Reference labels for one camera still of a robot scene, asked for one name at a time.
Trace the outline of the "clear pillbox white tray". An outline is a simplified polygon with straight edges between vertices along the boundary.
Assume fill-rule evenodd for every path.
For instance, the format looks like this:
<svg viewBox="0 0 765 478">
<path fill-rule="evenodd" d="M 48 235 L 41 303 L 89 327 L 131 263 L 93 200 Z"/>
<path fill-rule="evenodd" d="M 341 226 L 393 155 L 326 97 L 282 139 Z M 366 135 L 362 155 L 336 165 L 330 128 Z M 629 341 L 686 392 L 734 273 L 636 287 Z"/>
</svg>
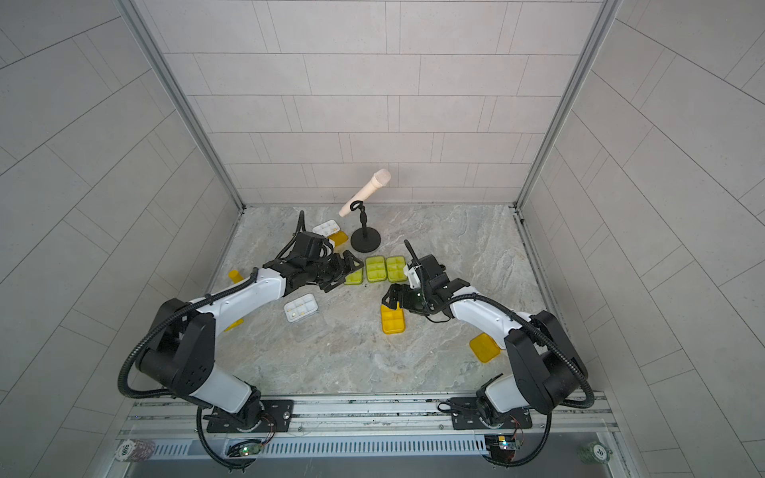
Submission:
<svg viewBox="0 0 765 478">
<path fill-rule="evenodd" d="M 301 340 L 317 334 L 325 324 L 319 303 L 311 293 L 288 302 L 283 311 L 291 333 Z"/>
</svg>

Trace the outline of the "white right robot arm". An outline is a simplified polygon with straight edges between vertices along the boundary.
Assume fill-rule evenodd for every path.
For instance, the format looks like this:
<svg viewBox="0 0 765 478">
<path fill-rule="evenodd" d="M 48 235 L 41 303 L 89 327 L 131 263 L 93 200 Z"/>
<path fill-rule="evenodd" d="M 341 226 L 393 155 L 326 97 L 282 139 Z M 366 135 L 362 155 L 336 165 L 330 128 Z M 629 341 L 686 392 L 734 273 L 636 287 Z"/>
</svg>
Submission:
<svg viewBox="0 0 765 478">
<path fill-rule="evenodd" d="M 587 369 L 553 314 L 516 312 L 469 282 L 450 279 L 432 255 L 412 259 L 404 271 L 408 284 L 390 286 L 383 306 L 400 306 L 426 318 L 442 313 L 478 328 L 506 352 L 512 374 L 498 376 L 476 392 L 473 408 L 486 425 L 500 426 L 522 408 L 549 415 L 559 406 L 594 405 Z"/>
</svg>

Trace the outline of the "green pillbox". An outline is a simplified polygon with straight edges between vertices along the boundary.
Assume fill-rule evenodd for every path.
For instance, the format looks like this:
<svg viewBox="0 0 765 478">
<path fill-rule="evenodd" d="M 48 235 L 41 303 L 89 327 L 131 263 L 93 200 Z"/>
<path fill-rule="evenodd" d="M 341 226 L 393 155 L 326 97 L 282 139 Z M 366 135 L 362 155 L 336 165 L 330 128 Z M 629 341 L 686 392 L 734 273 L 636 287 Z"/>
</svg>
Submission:
<svg viewBox="0 0 765 478">
<path fill-rule="evenodd" d="M 406 276 L 406 259 L 404 256 L 392 256 L 386 259 L 386 276 L 391 283 L 402 283 L 408 280 Z"/>
<path fill-rule="evenodd" d="M 345 284 L 349 286 L 357 286 L 362 285 L 364 283 L 364 268 L 360 268 L 359 270 L 355 271 L 352 274 L 349 274 L 346 277 Z"/>
<path fill-rule="evenodd" d="M 384 282 L 388 280 L 386 270 L 386 258 L 384 256 L 372 256 L 365 260 L 367 281 L 370 283 Z"/>
</svg>

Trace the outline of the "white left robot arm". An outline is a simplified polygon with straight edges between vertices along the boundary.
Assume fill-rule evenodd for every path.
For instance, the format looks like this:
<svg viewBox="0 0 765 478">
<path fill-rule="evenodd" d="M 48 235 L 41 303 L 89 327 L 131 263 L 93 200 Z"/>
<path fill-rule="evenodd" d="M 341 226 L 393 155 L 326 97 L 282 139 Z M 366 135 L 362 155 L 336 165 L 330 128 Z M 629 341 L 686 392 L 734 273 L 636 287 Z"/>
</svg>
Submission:
<svg viewBox="0 0 765 478">
<path fill-rule="evenodd" d="M 251 275 L 193 302 L 161 305 L 151 329 L 129 353 L 118 379 L 126 398 L 181 398 L 228 428 L 253 430 L 263 416 L 260 392 L 217 366 L 217 337 L 236 321 L 304 286 L 330 292 L 361 270 L 352 252 L 337 253 L 322 235 L 298 231 L 280 254 Z"/>
</svg>

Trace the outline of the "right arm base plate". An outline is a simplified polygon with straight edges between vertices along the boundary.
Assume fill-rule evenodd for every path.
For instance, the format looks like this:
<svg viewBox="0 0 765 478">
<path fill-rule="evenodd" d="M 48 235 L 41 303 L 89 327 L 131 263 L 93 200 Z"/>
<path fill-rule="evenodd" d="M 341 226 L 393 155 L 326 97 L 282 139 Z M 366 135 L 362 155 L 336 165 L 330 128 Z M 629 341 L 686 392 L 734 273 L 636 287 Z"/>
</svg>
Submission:
<svg viewBox="0 0 765 478">
<path fill-rule="evenodd" d="M 437 409 L 451 417 L 455 430 L 530 429 L 533 422 L 525 408 L 496 411 L 485 398 L 462 396 L 440 402 Z"/>
</svg>

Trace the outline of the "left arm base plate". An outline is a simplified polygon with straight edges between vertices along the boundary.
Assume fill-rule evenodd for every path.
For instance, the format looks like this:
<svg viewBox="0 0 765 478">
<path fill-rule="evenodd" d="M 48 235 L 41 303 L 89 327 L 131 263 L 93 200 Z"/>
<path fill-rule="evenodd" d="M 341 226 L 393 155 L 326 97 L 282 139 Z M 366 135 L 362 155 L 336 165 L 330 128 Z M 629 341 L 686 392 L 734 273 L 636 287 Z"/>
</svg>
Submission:
<svg viewBox="0 0 765 478">
<path fill-rule="evenodd" d="M 203 414 L 206 431 L 210 433 L 287 432 L 292 419 L 293 400 L 258 400 L 245 404 L 237 413 L 219 407 Z"/>
</svg>

